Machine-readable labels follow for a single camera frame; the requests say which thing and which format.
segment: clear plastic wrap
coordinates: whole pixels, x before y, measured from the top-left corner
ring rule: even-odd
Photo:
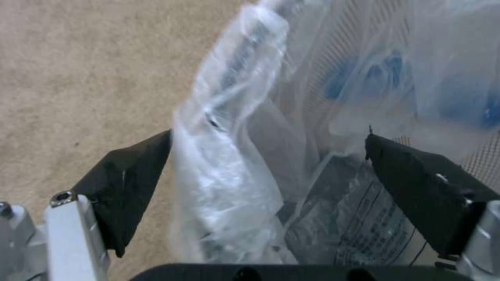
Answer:
[[[500,124],[498,16],[492,0],[245,6],[174,114],[173,249],[189,262],[408,264],[424,240],[364,139],[372,126],[470,159]]]

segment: wire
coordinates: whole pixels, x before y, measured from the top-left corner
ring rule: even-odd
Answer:
[[[420,251],[418,251],[418,253],[416,254],[415,258],[409,263],[409,266],[411,267],[415,261],[420,257],[420,255],[422,254],[422,252],[424,251],[424,249],[426,248],[427,246],[427,241],[425,241],[425,243],[423,244],[422,248],[420,249]]]
[[[32,281],[32,280],[35,280],[36,278],[38,277],[41,277],[43,275],[43,273],[38,273],[36,274],[35,276],[31,277],[30,279],[26,280],[26,281]]]

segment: screw head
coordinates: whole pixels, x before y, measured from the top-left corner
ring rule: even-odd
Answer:
[[[11,205],[6,201],[0,201],[0,217],[10,220],[13,216]]]
[[[52,208],[59,207],[61,205],[73,202],[77,200],[77,195],[72,190],[67,190],[63,192],[56,193],[52,199],[50,199],[50,206]]]

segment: plastic bag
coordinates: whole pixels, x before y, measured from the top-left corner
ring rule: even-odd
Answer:
[[[180,258],[409,264],[425,241],[364,139],[372,126],[456,163],[474,155],[500,123],[499,15],[498,1],[245,6],[174,114]]]

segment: beige carpet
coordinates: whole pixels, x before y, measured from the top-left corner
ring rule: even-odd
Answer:
[[[37,223],[106,152],[172,125],[172,111],[239,0],[0,0],[0,199]],[[174,259],[165,169],[111,280]]]

